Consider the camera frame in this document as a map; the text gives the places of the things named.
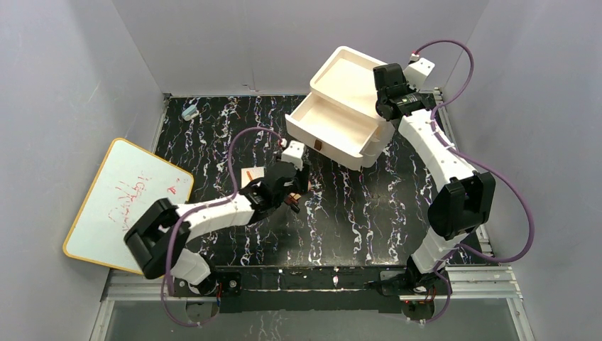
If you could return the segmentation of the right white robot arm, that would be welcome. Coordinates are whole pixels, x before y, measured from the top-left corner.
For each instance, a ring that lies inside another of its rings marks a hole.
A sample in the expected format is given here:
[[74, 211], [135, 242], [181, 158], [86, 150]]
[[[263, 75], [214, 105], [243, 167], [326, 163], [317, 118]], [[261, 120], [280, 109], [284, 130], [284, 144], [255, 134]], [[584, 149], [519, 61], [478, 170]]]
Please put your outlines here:
[[427, 235], [408, 258], [405, 272], [395, 277], [406, 288], [427, 287], [438, 279], [445, 259], [487, 222], [496, 181], [454, 154], [435, 118], [437, 109], [426, 108], [422, 94], [410, 88], [399, 64], [376, 66], [373, 77], [377, 113], [411, 144], [437, 186], [427, 210]]

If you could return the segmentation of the white drawer organizer box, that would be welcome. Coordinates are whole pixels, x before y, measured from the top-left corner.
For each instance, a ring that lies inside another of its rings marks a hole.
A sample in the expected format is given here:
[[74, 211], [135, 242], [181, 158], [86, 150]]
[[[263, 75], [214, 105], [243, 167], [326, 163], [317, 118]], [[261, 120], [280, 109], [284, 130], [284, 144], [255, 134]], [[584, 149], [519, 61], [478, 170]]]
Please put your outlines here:
[[376, 112], [377, 93], [373, 68], [384, 62], [347, 46], [338, 47], [310, 80], [313, 94], [342, 110], [336, 117], [339, 137], [350, 138], [353, 156], [370, 168], [393, 135], [390, 123]]

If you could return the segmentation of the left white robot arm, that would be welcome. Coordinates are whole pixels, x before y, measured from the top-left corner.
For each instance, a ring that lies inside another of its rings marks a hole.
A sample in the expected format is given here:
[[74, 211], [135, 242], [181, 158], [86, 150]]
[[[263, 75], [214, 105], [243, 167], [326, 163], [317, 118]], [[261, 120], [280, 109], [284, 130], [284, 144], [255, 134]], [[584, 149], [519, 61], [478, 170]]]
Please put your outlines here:
[[236, 197], [174, 205], [156, 200], [124, 236], [124, 243], [147, 279], [167, 271], [193, 286], [205, 284], [212, 268], [207, 258], [185, 248], [186, 244], [219, 229], [246, 226], [269, 217], [286, 204], [299, 212], [293, 195], [309, 190], [310, 163], [278, 161], [262, 177], [240, 189]]

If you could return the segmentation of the white pull-out drawer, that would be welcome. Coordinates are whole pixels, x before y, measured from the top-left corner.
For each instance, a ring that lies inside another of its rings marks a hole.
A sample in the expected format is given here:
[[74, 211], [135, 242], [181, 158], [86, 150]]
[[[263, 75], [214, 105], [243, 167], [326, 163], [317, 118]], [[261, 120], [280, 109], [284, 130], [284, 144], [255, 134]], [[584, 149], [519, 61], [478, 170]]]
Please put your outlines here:
[[327, 158], [357, 169], [378, 129], [376, 120], [354, 114], [313, 93], [285, 116], [289, 135]]

